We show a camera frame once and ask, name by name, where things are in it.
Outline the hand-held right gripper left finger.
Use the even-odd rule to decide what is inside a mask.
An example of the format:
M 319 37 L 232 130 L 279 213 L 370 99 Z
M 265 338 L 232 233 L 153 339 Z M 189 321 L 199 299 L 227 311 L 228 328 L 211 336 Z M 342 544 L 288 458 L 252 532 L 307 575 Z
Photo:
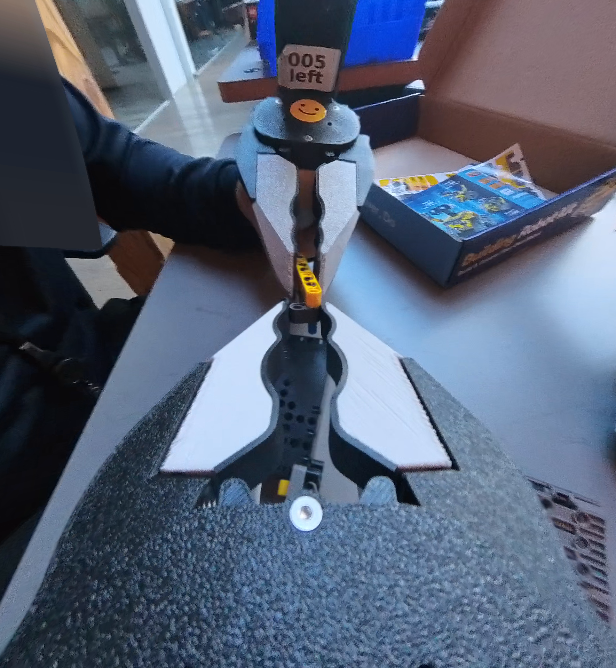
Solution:
M 264 366 L 281 342 L 278 303 L 217 351 L 161 464 L 163 474 L 266 475 L 279 398 Z

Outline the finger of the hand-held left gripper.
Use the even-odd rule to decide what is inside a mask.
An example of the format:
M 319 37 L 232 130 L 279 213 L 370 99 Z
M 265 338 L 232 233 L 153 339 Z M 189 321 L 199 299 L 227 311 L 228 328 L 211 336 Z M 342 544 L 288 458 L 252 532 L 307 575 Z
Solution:
M 298 170 L 278 154 L 256 157 L 253 211 L 271 268 L 286 295 L 295 291 L 295 217 Z
M 355 163 L 330 162 L 320 166 L 315 193 L 321 205 L 315 273 L 322 292 L 326 293 L 359 218 Z

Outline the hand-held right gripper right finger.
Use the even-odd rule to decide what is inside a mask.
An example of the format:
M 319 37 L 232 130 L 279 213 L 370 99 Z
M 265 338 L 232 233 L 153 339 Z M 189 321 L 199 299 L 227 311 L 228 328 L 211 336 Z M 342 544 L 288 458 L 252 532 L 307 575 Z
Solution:
M 337 307 L 323 307 L 327 374 L 335 383 L 329 451 L 339 471 L 452 468 L 421 397 L 390 346 Z

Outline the black toy box assembly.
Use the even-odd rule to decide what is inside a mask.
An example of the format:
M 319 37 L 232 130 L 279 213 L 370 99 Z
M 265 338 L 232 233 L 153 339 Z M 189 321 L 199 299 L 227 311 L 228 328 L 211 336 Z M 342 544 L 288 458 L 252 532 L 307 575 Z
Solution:
M 304 489 L 318 492 L 328 470 L 328 430 L 325 417 L 327 350 L 321 338 L 290 336 L 282 346 L 273 376 L 279 395 L 279 422 L 274 430 L 281 461 L 261 487 L 261 503 L 286 499 L 296 465 L 306 468 Z

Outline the long yellow toy beam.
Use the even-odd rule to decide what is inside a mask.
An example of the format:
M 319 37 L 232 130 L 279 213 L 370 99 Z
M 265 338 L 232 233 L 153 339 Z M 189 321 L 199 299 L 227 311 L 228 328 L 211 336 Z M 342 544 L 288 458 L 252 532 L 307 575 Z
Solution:
M 319 309 L 322 304 L 322 289 L 312 267 L 304 255 L 295 258 L 297 294 L 308 309 Z

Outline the person's left forearm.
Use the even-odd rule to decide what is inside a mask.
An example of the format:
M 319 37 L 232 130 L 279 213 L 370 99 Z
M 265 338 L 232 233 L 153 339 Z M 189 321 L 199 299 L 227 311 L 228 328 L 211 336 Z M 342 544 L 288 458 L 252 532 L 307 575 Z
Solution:
M 147 230 L 183 245 L 259 247 L 233 160 L 195 158 L 99 113 L 62 78 L 97 216 L 117 232 Z

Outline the grey desk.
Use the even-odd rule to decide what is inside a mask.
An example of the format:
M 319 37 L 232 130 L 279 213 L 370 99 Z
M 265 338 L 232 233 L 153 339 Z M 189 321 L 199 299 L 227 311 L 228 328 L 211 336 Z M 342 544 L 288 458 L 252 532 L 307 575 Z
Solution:
M 0 604 L 9 641 L 60 533 L 126 432 L 193 365 L 268 307 L 261 263 L 175 248 Z M 414 358 L 502 442 L 522 473 L 599 503 L 616 636 L 616 193 L 590 223 L 441 291 L 361 226 L 333 302 Z

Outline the person's left hand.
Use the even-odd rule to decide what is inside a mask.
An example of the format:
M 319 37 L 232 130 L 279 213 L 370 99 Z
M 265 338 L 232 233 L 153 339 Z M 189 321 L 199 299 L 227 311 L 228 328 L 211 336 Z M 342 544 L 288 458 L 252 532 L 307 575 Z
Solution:
M 235 197 L 237 201 L 237 206 L 242 215 L 246 220 L 251 224 L 255 229 L 255 232 L 259 236 L 260 228 L 256 220 L 256 215 L 254 212 L 253 201 L 248 195 L 245 186 L 241 181 L 237 181 L 237 186 L 235 190 Z

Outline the blue plastic crate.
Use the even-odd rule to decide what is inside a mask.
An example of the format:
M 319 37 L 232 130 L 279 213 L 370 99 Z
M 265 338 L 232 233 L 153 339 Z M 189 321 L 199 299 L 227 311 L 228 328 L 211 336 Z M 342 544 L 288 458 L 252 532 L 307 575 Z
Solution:
M 414 53 L 426 10 L 425 1 L 358 1 L 344 60 L 346 67 L 403 62 Z M 256 41 L 276 72 L 275 2 L 260 1 Z

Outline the instruction booklet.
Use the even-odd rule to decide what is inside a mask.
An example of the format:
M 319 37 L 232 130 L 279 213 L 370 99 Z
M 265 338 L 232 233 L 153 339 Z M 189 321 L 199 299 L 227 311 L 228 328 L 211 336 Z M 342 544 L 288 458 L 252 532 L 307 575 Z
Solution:
M 458 239 L 508 223 L 547 199 L 534 184 L 519 144 L 456 172 L 381 179 L 376 185 Z

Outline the blue cardboard box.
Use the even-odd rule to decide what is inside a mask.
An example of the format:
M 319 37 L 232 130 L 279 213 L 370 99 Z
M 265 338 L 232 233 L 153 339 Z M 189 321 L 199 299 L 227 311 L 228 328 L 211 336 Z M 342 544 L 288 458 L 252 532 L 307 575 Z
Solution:
M 424 93 L 356 112 L 378 180 L 456 172 L 519 144 L 547 197 L 467 239 L 376 182 L 362 221 L 441 287 L 596 215 L 616 191 L 616 1 L 446 1 L 420 50 Z

